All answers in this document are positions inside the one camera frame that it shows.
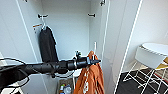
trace clothing hanger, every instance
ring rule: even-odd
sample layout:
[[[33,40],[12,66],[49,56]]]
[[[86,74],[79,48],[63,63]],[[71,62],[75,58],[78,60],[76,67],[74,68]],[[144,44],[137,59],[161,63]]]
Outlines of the clothing hanger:
[[[42,28],[41,29],[45,29],[45,22],[44,22],[44,18],[43,18],[43,16],[42,16],[42,22],[43,22],[43,26],[42,26]]]

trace black jacket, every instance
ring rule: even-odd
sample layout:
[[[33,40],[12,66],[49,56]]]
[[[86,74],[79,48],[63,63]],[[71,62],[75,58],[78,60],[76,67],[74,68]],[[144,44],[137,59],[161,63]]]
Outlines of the black jacket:
[[[49,27],[46,27],[45,30],[41,30],[39,35],[39,44],[43,62],[58,62],[55,49],[56,42]]]

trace coat hook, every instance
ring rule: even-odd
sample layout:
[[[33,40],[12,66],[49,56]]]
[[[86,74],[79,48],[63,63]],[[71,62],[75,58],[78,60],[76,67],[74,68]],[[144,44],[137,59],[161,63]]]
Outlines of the coat hook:
[[[38,14],[38,18],[41,18],[41,17],[47,17],[48,15],[45,15],[45,16],[41,16],[40,14]]]
[[[96,15],[95,14],[93,14],[93,15],[90,15],[90,14],[88,14],[89,16],[93,16],[93,17],[95,17]]]

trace white wardrobe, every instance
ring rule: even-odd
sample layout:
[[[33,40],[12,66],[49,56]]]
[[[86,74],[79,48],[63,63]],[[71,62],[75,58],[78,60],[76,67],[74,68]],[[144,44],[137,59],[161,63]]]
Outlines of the white wardrobe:
[[[87,56],[94,50],[104,73],[106,94],[113,94],[129,42],[140,0],[1,0],[0,52],[26,63],[41,63],[38,35],[44,18],[56,40],[59,60],[72,59],[75,51]],[[19,64],[7,61],[8,64]],[[55,94],[57,79],[44,74],[30,76],[24,94]]]

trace orange jacket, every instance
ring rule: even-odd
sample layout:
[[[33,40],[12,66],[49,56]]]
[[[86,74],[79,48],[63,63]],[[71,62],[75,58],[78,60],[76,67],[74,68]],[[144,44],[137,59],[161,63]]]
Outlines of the orange jacket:
[[[88,57],[92,59],[93,54],[91,51]],[[82,69],[73,94],[96,94],[95,91],[104,94],[103,72],[99,63]]]

